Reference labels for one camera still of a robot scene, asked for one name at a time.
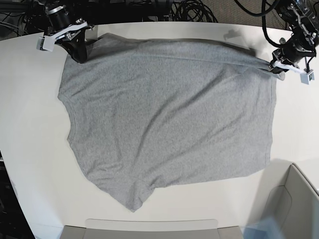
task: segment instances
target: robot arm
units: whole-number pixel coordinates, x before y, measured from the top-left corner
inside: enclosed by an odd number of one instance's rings
[[[53,51],[54,44],[62,46],[78,63],[87,60],[85,30],[93,29],[82,18],[76,19],[73,12],[60,1],[45,5],[45,14],[52,25],[43,37],[39,38],[37,48]]]
[[[273,52],[273,60],[269,70],[275,74],[292,70],[301,75],[303,83],[309,84],[314,79],[313,70],[307,68],[302,70],[298,63],[306,57],[316,56],[316,46],[319,44],[319,20],[315,14],[307,8],[303,0],[276,0],[270,7],[275,9],[279,16],[289,24],[292,30],[292,37],[281,44],[274,43],[267,35],[266,29],[266,0],[263,0],[262,12],[255,14],[263,18],[263,32],[267,41],[277,50]],[[76,18],[72,9],[64,4],[62,0],[49,1],[45,5],[45,13],[52,25],[48,32],[40,38],[38,48],[40,50],[52,51],[54,44],[61,45],[71,57],[84,63],[87,60],[85,45],[85,30],[92,29],[82,18]]]
[[[282,38],[281,44],[275,44],[270,40],[272,45],[278,47],[273,52],[270,71],[278,74],[292,70],[301,75],[303,83],[309,84],[314,79],[314,72],[309,69],[309,61],[306,61],[307,68],[304,70],[299,69],[298,63],[303,58],[316,56],[319,21],[302,0],[281,0],[275,10],[289,24],[293,34],[287,42]],[[263,30],[266,39],[269,40],[264,24]]]

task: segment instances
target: table surface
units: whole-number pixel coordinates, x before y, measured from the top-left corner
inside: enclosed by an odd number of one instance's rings
[[[274,50],[262,29],[254,26],[123,23],[97,26],[88,38],[107,32],[135,39],[217,40],[254,49],[268,61]],[[278,29],[268,32],[276,42],[291,35]],[[87,219],[216,219],[219,228],[244,226],[258,221],[270,191],[284,184],[292,162],[319,162],[319,80],[305,85],[298,74],[288,72],[284,81],[277,81],[269,167],[248,177],[156,189],[132,213],[82,174],[66,140],[69,116],[57,98],[67,54],[59,46],[53,52],[36,50],[40,35],[0,42],[0,150],[24,215],[40,238],[57,238],[63,225],[85,227]],[[319,69],[319,60],[311,67]]]

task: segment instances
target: cable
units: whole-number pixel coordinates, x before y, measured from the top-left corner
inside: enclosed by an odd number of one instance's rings
[[[251,16],[255,16],[255,17],[258,17],[258,16],[266,16],[268,13],[270,13],[272,10],[275,9],[275,7],[278,5],[278,3],[280,2],[280,0],[275,0],[274,3],[266,10],[262,10],[261,13],[253,13],[249,10],[247,10],[242,4],[240,4],[240,2],[238,0],[234,0],[235,3],[243,10],[245,11],[246,13],[248,13],[249,15]]]
[[[311,62],[311,60],[312,60],[313,58],[314,58],[314,57],[310,58],[310,60],[307,62],[307,72],[310,71],[309,63]]]
[[[0,23],[0,26],[4,26],[5,28],[9,29],[10,31],[12,31],[12,32],[14,32],[15,34],[17,34],[18,36],[20,36],[19,33],[15,31],[15,30],[17,30],[17,29],[14,28],[14,27],[12,27],[12,26],[6,26],[6,25],[4,25],[4,24],[2,24],[2,23]]]
[[[316,10],[316,8],[315,8],[315,6],[316,6],[317,4],[319,4],[319,1],[315,2],[314,5],[313,5],[313,8],[314,8],[314,10],[315,10],[315,16],[317,16],[317,10]]]
[[[218,22],[212,10],[202,0],[174,2],[171,15],[173,21]]]
[[[10,23],[4,22],[4,21],[0,21],[0,23],[2,25],[8,25],[9,27],[14,27],[14,28],[16,28],[16,30],[19,30],[19,27],[16,25],[13,25],[13,24],[10,24]]]
[[[266,9],[266,0],[262,0],[261,11],[265,11],[265,9]],[[267,33],[267,27],[266,27],[266,15],[262,16],[262,29],[263,29],[263,33],[264,33],[265,39],[266,39],[271,45],[273,45],[274,47],[284,48],[284,47],[287,47],[287,46],[290,45],[290,44],[288,44],[288,43],[285,43],[285,44],[277,44],[277,43],[273,42],[273,41],[269,38],[268,33]]]
[[[9,16],[10,16],[10,17],[16,17],[16,16],[21,16],[21,15],[23,15],[24,13],[23,13],[23,14],[19,14],[19,15],[15,15],[15,16],[12,16],[11,13],[8,14],[8,13],[0,12],[0,14],[6,15],[6,17],[2,20],[2,21],[4,21],[4,20],[6,20]]]

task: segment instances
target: gray carpet floor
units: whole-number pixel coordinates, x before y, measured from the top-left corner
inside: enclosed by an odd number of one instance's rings
[[[234,0],[202,0],[215,14],[219,23],[230,23],[230,24],[242,24],[242,25],[252,25],[261,26],[261,17],[253,17],[246,14],[242,9],[240,9]],[[252,12],[261,11],[261,1],[262,0],[240,0],[242,5]],[[313,8],[313,4],[318,0],[306,0],[307,5]],[[4,19],[5,15],[0,14],[0,21]],[[7,18],[6,22],[16,25],[18,17]],[[272,11],[267,15],[267,27],[285,29],[285,22],[280,19],[276,11]],[[0,25],[0,40],[16,37],[15,33],[10,33],[10,31]]]

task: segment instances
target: cloth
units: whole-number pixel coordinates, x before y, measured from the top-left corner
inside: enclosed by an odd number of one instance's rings
[[[276,79],[218,44],[105,35],[67,57],[58,98],[88,180],[131,211],[158,187],[247,176],[267,166]]]

